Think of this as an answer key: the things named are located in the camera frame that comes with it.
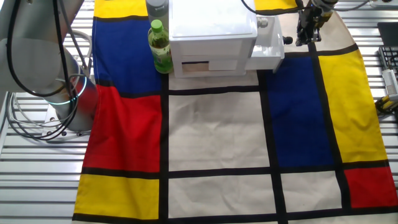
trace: metal frame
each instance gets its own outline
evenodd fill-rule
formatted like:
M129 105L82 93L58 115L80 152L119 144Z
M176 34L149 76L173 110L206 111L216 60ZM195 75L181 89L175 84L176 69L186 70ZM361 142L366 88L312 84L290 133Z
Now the metal frame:
M361 1L341 0L337 7L351 8ZM91 34L93 9L94 0L86 0L72 27ZM382 45L377 22L398 22L398 12L364 6L358 11L339 14L363 55L374 99L385 96L381 63L377 55ZM78 41L83 46L84 54L88 44L83 39L78 38ZM64 46L72 55L78 55L70 37L67 36ZM39 121L45 120L48 104L44 100L25 93L19 94L19 97L26 113ZM398 187L397 123L393 116L386 116L380 122ZM88 136L63 144L47 144L28 141L16 136L11 129L6 131L0 135L0 145L3 146L0 154L0 223L71 223Z

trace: plastic bottle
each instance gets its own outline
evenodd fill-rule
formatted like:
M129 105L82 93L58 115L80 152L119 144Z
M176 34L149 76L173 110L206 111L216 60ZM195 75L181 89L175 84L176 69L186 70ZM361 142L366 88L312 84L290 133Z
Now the plastic bottle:
M162 21L165 30L169 30L169 0L146 0L149 22Z
M172 53L170 51L169 34L164 31L162 22L155 19L150 24L148 42L154 56L155 68L162 74L173 71Z

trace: bottle cap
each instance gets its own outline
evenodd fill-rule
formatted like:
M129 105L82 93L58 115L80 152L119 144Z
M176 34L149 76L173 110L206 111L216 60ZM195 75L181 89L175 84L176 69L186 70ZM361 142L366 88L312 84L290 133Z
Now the bottle cap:
M154 21L151 22L150 28L152 31L159 33L163 31L163 24L162 21L155 19Z

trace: bottle label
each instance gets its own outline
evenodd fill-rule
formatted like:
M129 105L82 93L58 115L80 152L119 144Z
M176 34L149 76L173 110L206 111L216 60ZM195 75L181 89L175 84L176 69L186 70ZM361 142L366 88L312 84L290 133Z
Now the bottle label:
M168 72L173 67L170 45L162 49L150 46L150 49L154 57L156 69L160 72Z

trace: white appliance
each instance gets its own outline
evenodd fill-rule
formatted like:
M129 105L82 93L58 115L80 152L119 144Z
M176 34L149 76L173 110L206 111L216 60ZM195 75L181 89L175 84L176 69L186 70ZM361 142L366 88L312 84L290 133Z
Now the white appliance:
M256 16L241 0L169 0L169 38L178 78L275 72L284 59L278 18Z

